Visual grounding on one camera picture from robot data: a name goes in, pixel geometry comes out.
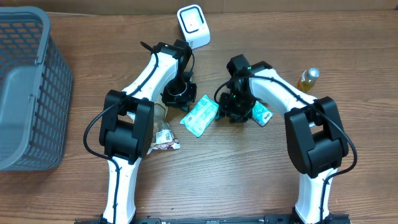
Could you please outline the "teal tissue pack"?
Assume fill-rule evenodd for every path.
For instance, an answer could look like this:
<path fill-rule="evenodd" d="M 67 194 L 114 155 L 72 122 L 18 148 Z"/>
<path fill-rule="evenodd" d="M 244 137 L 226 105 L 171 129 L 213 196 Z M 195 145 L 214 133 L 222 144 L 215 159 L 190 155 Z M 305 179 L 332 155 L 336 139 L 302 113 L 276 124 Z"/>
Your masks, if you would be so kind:
<path fill-rule="evenodd" d="M 252 119 L 264 127 L 273 117 L 273 112 L 264 106 L 261 102 L 256 101 L 252 109 Z"/>

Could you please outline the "teal snack packet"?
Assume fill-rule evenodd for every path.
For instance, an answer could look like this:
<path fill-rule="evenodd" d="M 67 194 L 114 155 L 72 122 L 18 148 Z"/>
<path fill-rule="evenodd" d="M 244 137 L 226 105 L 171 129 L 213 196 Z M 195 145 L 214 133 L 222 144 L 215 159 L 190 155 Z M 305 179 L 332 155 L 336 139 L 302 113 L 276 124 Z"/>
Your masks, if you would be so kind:
<path fill-rule="evenodd" d="M 204 95 L 193 109 L 181 119 L 180 124 L 184 124 L 188 131 L 199 138 L 215 119 L 218 108 L 217 103 L 211 100 L 208 95 Z"/>

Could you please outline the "brown snack pouch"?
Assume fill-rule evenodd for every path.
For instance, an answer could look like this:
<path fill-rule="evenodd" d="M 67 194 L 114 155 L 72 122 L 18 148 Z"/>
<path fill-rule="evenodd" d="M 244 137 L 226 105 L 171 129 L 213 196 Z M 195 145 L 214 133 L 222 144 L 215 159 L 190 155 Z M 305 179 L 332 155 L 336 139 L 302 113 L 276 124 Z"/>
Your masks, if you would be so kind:
<path fill-rule="evenodd" d="M 147 155 L 152 151 L 180 149 L 179 140 L 175 137 L 168 122 L 165 120 L 167 112 L 168 108 L 163 104 L 161 97 L 158 97 L 154 103 L 153 137 Z"/>

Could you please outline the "yellow dish soap bottle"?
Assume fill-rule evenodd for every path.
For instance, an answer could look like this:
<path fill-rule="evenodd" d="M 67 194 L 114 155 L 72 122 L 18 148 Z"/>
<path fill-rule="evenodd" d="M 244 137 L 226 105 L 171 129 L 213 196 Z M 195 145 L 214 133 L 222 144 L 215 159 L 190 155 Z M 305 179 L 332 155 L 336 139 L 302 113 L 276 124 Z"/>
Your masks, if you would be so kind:
<path fill-rule="evenodd" d="M 319 76 L 320 71 L 316 67 L 305 70 L 297 82 L 297 88 L 304 93 L 308 93 L 309 90 L 315 85 Z"/>

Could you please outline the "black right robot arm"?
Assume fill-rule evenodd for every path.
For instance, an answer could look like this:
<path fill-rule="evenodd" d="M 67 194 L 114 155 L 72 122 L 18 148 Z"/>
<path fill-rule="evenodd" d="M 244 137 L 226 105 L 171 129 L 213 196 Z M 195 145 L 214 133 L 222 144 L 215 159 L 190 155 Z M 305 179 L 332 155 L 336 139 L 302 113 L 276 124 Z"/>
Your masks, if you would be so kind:
<path fill-rule="evenodd" d="M 256 103 L 267 103 L 284 118 L 287 152 L 300 174 L 292 213 L 266 215 L 264 223 L 350 223 L 348 215 L 328 209 L 331 182 L 341 174 L 349 143 L 336 103 L 296 89 L 264 61 L 251 65 L 237 55 L 226 68 L 231 75 L 224 83 L 229 92 L 215 93 L 217 117 L 245 123 L 254 117 Z"/>

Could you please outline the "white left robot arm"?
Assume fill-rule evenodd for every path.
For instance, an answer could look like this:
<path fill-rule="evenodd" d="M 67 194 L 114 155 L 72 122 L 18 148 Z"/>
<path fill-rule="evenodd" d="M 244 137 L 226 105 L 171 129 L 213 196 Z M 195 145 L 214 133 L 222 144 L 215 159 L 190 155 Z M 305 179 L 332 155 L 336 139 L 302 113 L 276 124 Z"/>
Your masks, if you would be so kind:
<path fill-rule="evenodd" d="M 99 143 L 109 157 L 108 201 L 100 223 L 133 223 L 139 165 L 150 149 L 155 123 L 155 101 L 187 111 L 197 86 L 186 71 L 192 48 L 184 40 L 159 42 L 150 62 L 126 90 L 111 90 L 104 99 Z"/>

